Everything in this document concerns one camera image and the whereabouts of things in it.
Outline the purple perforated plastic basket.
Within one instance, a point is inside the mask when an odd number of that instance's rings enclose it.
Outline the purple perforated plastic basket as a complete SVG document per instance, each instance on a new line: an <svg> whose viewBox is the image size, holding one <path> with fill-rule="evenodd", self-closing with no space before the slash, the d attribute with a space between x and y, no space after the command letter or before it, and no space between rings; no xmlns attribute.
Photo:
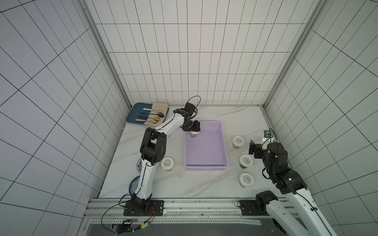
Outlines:
<svg viewBox="0 0 378 236"><path fill-rule="evenodd" d="M200 132L185 138L184 166L188 171L223 171L228 167L222 125L219 121L200 121Z"/></svg>

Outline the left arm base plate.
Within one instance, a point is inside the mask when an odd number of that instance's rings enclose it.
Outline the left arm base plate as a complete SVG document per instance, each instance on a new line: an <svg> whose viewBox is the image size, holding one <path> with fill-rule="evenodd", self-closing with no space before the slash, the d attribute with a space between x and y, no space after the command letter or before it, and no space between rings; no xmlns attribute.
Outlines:
<svg viewBox="0 0 378 236"><path fill-rule="evenodd" d="M140 201L138 199L126 202L123 216L162 216L164 209L163 200Z"/></svg>

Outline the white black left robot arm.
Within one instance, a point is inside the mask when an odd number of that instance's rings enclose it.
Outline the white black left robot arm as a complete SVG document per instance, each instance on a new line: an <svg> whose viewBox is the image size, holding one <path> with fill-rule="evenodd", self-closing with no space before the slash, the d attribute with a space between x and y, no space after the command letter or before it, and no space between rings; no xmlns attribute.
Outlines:
<svg viewBox="0 0 378 236"><path fill-rule="evenodd" d="M145 130L140 147L141 175L130 200L131 205L138 211L147 213L150 210L152 183L157 166L165 156L167 138L177 128L196 137L200 132L200 122L194 119L197 113L196 106L188 103L184 108L174 110L173 115L160 126Z"/></svg>

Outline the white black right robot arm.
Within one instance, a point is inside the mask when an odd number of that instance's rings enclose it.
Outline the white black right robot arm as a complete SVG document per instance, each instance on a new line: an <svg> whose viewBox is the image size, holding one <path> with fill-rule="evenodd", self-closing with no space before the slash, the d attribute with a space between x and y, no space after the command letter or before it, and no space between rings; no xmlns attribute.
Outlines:
<svg viewBox="0 0 378 236"><path fill-rule="evenodd" d="M335 236L336 232L315 203L302 177L288 166L288 153L278 142L250 143L249 153L263 162L263 176L271 180L296 209L301 221L288 212L270 190L256 195L254 210L275 220L289 236Z"/></svg>

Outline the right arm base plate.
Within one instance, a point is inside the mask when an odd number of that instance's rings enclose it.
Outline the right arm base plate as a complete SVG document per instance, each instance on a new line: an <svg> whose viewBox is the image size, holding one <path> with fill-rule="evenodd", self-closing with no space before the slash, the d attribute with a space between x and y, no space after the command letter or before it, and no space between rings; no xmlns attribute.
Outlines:
<svg viewBox="0 0 378 236"><path fill-rule="evenodd" d="M258 216L260 213L256 210L255 200L240 200L237 206L241 209L241 214L243 216Z"/></svg>

